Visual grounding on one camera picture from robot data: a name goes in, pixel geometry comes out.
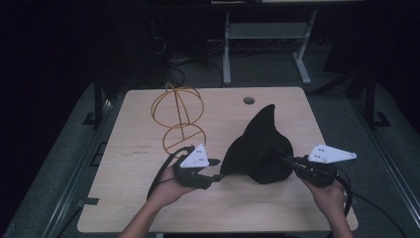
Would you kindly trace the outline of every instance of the left hand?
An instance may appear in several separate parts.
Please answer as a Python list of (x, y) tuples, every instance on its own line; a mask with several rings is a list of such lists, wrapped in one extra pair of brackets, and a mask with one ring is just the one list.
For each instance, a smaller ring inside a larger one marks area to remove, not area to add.
[(159, 181), (163, 182), (155, 187), (151, 197), (148, 199), (148, 201), (153, 201), (158, 207), (170, 205), (176, 202), (183, 195), (196, 189), (180, 185), (174, 178), (172, 166), (166, 168)]

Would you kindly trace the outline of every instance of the white triangle tracker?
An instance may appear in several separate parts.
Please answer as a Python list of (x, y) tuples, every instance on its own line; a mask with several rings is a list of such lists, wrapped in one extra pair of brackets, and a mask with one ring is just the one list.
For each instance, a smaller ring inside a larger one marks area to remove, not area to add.
[(182, 168), (202, 168), (210, 165), (207, 159), (206, 148), (200, 144), (189, 156), (181, 163)]
[(353, 160), (357, 157), (356, 153), (342, 151), (333, 147), (317, 144), (309, 155), (310, 162), (330, 164), (341, 161)]

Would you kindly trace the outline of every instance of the dark background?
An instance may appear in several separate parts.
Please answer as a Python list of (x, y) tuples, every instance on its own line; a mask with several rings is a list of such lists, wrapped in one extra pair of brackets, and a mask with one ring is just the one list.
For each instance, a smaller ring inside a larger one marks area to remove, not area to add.
[[(419, 5), (408, 0), (367, 1), (345, 19), (320, 11), (312, 35), (312, 41), (326, 36), (336, 40), (331, 59), (341, 61), (331, 60), (335, 63), (329, 65), (330, 70), (346, 72), (359, 64), (372, 69), (418, 132)], [(78, 97), (98, 73), (104, 78), (108, 97), (120, 90), (162, 83), (164, 62), (155, 54), (149, 14), (92, 17), (80, 10), (76, 1), (0, 2), (0, 234)], [(338, 22), (332, 22), (331, 16)], [(183, 18), (171, 13), (165, 18), (166, 24), (157, 26), (160, 33), (172, 39), (175, 49), (195, 53), (197, 58), (205, 59), (197, 50), (207, 36), (223, 34), (215, 30), (224, 21), (220, 13), (190, 13)], [(185, 31), (184, 25), (195, 30)], [(134, 29), (137, 35), (130, 34)], [(130, 54), (132, 49), (139, 54)]]

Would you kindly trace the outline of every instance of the floor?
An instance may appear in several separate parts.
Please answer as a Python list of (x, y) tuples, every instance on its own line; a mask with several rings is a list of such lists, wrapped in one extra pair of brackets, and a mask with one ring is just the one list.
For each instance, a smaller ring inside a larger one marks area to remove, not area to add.
[[(297, 46), (298, 42), (284, 42), (278, 43), (275, 50), (251, 49), (250, 52), (237, 54), (231, 62), (233, 82), (230, 87), (299, 86), (309, 92), (339, 76), (322, 70), (330, 46), (312, 44), (304, 58), (312, 84), (303, 84), (291, 55)], [(175, 63), (173, 67), (184, 73), (184, 85), (198, 89), (219, 87), (222, 58), (216, 54), (210, 58), (210, 62)], [(181, 79), (178, 70), (172, 69), (171, 72), (178, 80)], [(347, 98), (345, 90), (348, 85), (345, 82), (322, 95), (308, 96), (325, 141), (330, 146), (358, 153), (355, 162), (340, 164), (350, 176), (353, 190), (383, 209), (401, 227), (406, 237), (420, 237), (420, 224), (413, 219), (415, 210), (409, 208), (406, 195), (402, 195), (408, 190), (414, 201), (420, 197), (420, 187), (417, 185), (420, 182), (420, 174), (417, 173), (420, 168), (419, 136), (398, 111), (390, 94), (380, 85), (376, 87), (375, 111), (383, 112), (391, 126), (372, 130), (360, 113), (364, 98)], [(116, 236), (82, 234), (76, 228), (79, 207), (86, 199), (97, 171), (97, 167), (89, 165), (92, 160), (100, 163), (100, 156), (96, 154), (105, 148), (104, 142), (111, 134), (124, 101), (124, 92), (105, 104), (104, 120), (96, 129), (92, 125), (83, 125), (86, 114), (94, 111), (93, 98), (91, 85), (75, 105), (16, 213), (11, 234), (7, 237)], [(402, 173), (408, 188), (397, 182), (395, 172), (388, 166), (390, 163), (395, 164)], [(360, 223), (355, 231), (357, 237), (403, 237), (386, 215), (362, 198), (355, 200), (353, 208)], [(288, 235), (325, 237), (327, 234), (308, 232)]]

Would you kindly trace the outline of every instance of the orange wire ring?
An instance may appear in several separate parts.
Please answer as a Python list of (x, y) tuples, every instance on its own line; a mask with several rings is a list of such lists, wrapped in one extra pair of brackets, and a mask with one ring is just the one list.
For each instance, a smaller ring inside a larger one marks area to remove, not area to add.
[[(190, 94), (192, 94), (192, 95), (194, 95), (194, 96), (196, 96), (199, 100), (200, 100), (200, 102), (201, 102), (201, 112), (200, 112), (200, 114), (199, 114), (199, 116), (195, 119), (195, 120), (192, 120), (191, 121), (191, 119), (190, 119), (190, 117), (189, 117), (189, 114), (188, 114), (188, 111), (187, 111), (187, 109), (186, 109), (186, 106), (185, 106), (185, 103), (184, 103), (184, 100), (182, 100), (182, 97), (181, 97), (181, 95), (180, 95), (180, 93), (179, 92), (186, 92), (186, 93), (190, 93)], [(158, 121), (158, 119), (157, 119), (157, 117), (156, 117), (156, 114), (157, 114), (157, 109), (158, 109), (158, 106), (159, 106), (159, 104), (163, 101), (163, 99), (164, 98), (166, 98), (167, 96), (169, 96), (169, 95), (171, 95), (173, 93), (173, 95), (174, 95), (174, 97), (175, 97), (175, 105), (176, 105), (176, 111), (177, 111), (177, 119), (178, 119), (178, 124), (176, 124), (176, 125), (166, 125), (166, 124), (163, 124), (162, 122), (159, 122)], [(182, 122), (182, 119), (181, 119), (181, 111), (180, 111), (180, 108), (179, 108), (179, 104), (181, 104), (181, 107), (182, 107), (182, 109), (183, 109), (183, 113), (185, 114), (185, 116), (186, 116), (186, 120), (187, 120), (187, 122)], [(158, 124), (160, 124), (161, 126), (163, 126), (163, 127), (166, 127), (166, 128), (169, 128), (167, 131), (166, 131), (166, 133), (164, 134), (164, 136), (163, 136), (163, 139), (162, 139), (162, 145), (163, 145), (163, 148), (164, 148), (164, 150), (168, 153), (168, 154), (171, 154), (171, 152), (169, 151), (169, 149), (170, 148), (172, 148), (172, 147), (174, 147), (174, 146), (176, 146), (176, 145), (178, 145), (178, 144), (180, 144), (180, 143), (182, 143), (182, 142), (184, 142), (184, 141), (186, 141), (186, 140), (188, 140), (188, 139), (190, 139), (190, 138), (192, 138), (192, 137), (194, 137), (194, 136), (197, 136), (198, 134), (203, 134), (203, 136), (204, 136), (204, 145), (205, 145), (205, 143), (206, 143), (206, 134), (205, 134), (205, 132), (203, 131), (203, 129), (201, 128), (201, 127), (199, 127), (199, 126), (197, 126), (197, 125), (195, 125), (194, 123), (195, 122), (197, 122), (200, 118), (201, 118), (201, 116), (203, 115), (203, 112), (204, 112), (204, 102), (203, 102), (203, 100), (201, 99), (201, 95), (200, 95), (200, 93), (196, 90), (196, 89), (194, 89), (194, 88), (192, 88), (192, 87), (187, 87), (187, 86), (182, 86), (182, 87), (177, 87), (177, 88), (175, 88), (172, 84), (170, 84), (170, 83), (167, 83), (166, 84), (166, 86), (165, 86), (165, 93), (163, 93), (162, 95), (160, 95), (155, 101), (154, 101), (154, 103), (152, 104), (152, 107), (151, 107), (151, 114), (152, 114), (152, 117), (154, 118), (154, 120), (158, 123)], [(185, 135), (185, 133), (184, 133), (184, 128), (186, 128), (186, 127), (188, 127), (188, 126), (193, 126), (193, 127), (195, 127), (195, 128), (197, 128), (198, 129), (198, 132), (196, 132), (196, 133), (194, 133), (194, 134), (192, 134), (192, 135), (189, 135), (189, 136), (186, 136)], [(172, 130), (180, 130), (181, 131), (181, 136), (182, 136), (182, 139), (181, 140), (179, 140), (178, 142), (176, 142), (176, 143), (174, 143), (174, 144), (172, 144), (172, 145), (169, 145), (169, 146), (167, 146), (166, 144), (165, 144), (165, 141), (166, 141), (166, 136), (169, 134), (169, 132), (170, 131), (172, 131)]]

